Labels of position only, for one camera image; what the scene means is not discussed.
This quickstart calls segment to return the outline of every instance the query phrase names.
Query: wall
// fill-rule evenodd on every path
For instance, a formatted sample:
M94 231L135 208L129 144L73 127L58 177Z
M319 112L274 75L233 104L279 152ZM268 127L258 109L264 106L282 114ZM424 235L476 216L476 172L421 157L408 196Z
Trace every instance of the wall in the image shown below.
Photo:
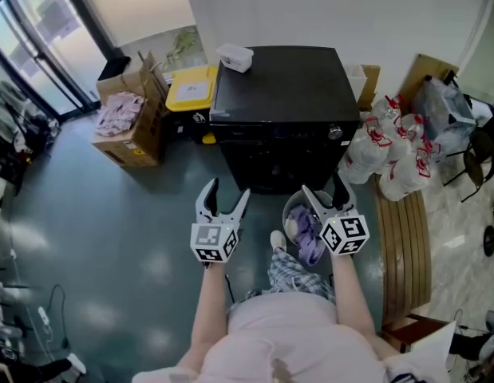
M115 46L195 24L188 0L89 0Z
M458 84L466 93L494 103L494 3L488 23Z
M378 95L392 95L417 53L461 63L486 0L189 1L210 61L224 42L329 46L380 65Z

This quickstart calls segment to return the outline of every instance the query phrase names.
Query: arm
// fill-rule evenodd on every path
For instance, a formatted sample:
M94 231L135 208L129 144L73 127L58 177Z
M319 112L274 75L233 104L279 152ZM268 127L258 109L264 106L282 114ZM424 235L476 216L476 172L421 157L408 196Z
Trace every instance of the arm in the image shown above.
M199 303L193 322L190 349L178 366L200 372L208 350L227 335L225 309L225 264L215 263L204 270Z
M0 372L4 373L6 375L9 383L14 383L13 377L10 375L9 368L6 365L4 365L3 363L0 363Z
M380 360L399 354L376 335L373 317L349 255L332 255L338 323L362 334Z

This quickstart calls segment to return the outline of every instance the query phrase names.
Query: shoe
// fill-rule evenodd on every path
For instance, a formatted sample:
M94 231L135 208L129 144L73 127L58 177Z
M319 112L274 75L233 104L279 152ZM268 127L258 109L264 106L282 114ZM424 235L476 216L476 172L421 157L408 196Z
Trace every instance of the shoe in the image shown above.
M275 248L282 248L284 251L287 251L286 236L279 230L271 232L270 243L273 251L275 251Z
M73 368L75 368L78 372L80 372L80 374L87 374L87 368L81 362L81 360L78 359L76 354L71 353L68 356L68 360L71 362L71 365L73 366Z

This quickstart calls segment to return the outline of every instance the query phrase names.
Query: pink shirt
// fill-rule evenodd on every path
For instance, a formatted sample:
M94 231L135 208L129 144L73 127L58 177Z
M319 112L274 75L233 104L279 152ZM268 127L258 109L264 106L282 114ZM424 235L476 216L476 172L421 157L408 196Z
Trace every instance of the pink shirt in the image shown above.
M209 350L200 375L168 368L139 373L133 383L388 383L403 373L449 382L437 357L411 352L380 361L363 336L337 325L331 302L287 292L260 295L236 308L228 335Z

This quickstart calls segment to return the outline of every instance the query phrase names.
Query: plaid shorts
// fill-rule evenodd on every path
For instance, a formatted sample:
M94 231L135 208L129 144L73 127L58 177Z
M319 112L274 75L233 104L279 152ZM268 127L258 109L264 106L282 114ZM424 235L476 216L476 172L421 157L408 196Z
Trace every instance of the plaid shorts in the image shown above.
M314 294L335 304L335 292L330 284L321 275L308 272L302 264L280 248L273 252L268 277L271 284L269 290L251 290L245 298L235 303L231 310L241 302L258 295L294 291Z

